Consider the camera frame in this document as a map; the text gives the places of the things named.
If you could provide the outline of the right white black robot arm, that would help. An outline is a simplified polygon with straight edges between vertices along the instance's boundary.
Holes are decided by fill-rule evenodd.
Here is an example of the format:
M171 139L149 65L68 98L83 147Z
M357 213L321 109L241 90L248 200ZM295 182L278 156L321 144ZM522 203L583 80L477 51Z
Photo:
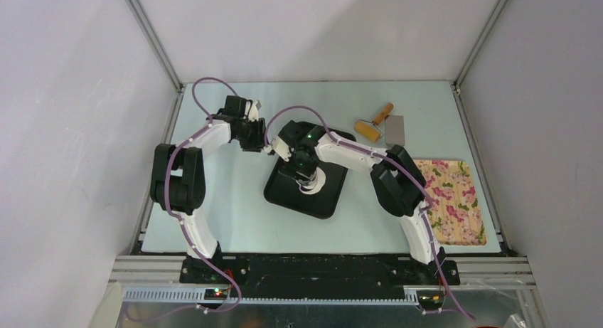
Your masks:
M439 244L422 217L432 201L425 178L404 147L369 147L322 126L303 129L295 121L287 123L267 146L284 162L281 174L294 180L305 195L317 194L326 185L327 173L320 163L368 175L378 203L402 226L416 261L416 279L431 284L441 276L442 266L436 259Z

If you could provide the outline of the wooden dough roller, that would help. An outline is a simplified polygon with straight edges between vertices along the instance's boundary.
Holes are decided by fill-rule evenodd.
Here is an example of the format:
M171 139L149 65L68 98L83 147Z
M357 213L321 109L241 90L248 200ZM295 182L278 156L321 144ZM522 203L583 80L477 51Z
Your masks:
M353 126L354 131L372 143L379 141L383 136L380 125L389 117L394 107L394 104L388 103L371 120L357 120Z

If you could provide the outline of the white dough ball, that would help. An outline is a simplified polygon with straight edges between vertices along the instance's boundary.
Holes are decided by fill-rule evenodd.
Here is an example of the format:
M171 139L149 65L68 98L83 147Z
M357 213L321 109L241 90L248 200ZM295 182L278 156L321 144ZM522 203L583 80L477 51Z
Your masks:
M297 181L299 190L306 195L319 193L325 186L327 181L326 173L320 167L310 176L309 180Z

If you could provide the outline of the black baking tray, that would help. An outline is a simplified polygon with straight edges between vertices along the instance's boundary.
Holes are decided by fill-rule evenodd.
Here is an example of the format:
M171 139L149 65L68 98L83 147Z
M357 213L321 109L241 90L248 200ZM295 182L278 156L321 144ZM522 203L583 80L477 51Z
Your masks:
M291 120L281 129L278 137L292 142L296 150L315 147L318 139L325 134L322 126ZM280 158L277 160L264 189L265 199L275 205L321 220L332 217L348 173L347 168L319 161L318 167L326 173L326 184L319 193L306 195L299 190L296 181L284 175L284 163Z

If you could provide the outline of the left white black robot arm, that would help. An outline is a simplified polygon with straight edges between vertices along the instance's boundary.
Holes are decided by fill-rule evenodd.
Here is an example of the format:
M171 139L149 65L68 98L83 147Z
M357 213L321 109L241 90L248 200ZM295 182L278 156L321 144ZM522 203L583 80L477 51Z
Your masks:
M154 150L150 197L178 221L188 244L188 254L201 259L197 273L217 282L225 264L214 257L219 243L206 218L199 213L206 197L204 159L223 145L236 141L244 152L261 152L266 122L261 103L229 95L217 113L209 115L200 130L180 144L159 144Z

